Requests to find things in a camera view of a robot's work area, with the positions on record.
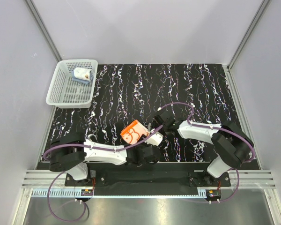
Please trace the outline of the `orange white towel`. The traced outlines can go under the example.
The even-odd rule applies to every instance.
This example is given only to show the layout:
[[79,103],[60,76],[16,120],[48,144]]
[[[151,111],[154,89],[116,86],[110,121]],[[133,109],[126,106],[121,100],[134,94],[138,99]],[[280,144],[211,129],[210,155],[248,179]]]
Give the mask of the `orange white towel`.
[[143,135],[148,136],[148,134],[148,129],[144,127],[138,120],[134,120],[120,133],[122,139],[128,144],[135,144]]

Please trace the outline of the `blue white bear towel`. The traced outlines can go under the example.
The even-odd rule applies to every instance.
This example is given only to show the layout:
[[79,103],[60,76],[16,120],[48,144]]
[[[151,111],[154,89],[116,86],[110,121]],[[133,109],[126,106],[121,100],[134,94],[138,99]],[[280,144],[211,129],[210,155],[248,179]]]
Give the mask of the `blue white bear towel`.
[[72,72],[72,79],[77,82],[89,84],[94,78],[92,69],[76,67]]

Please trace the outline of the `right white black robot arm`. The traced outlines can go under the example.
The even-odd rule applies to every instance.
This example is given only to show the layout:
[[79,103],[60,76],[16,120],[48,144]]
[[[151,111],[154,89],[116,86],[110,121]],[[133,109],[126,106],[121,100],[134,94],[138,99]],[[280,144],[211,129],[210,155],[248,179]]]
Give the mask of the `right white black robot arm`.
[[209,186],[219,182],[223,173],[230,169],[238,169],[255,157],[253,142],[231,121],[223,124],[204,124],[189,119],[176,120],[165,109],[157,111],[153,118],[166,134],[174,133],[184,139],[195,139],[214,146],[218,156],[203,174],[203,180]]

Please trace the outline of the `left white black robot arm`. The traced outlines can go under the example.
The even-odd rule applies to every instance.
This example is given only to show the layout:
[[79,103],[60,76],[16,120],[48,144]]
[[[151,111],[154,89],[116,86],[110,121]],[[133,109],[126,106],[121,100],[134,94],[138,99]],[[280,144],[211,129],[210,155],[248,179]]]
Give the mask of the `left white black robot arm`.
[[92,179],[88,161],[131,166],[156,163],[160,160],[162,141],[163,135],[155,131],[149,136],[141,135],[135,144],[117,146],[86,140],[83,133],[72,133],[52,141],[43,158],[50,162],[50,171],[66,172],[85,186]]

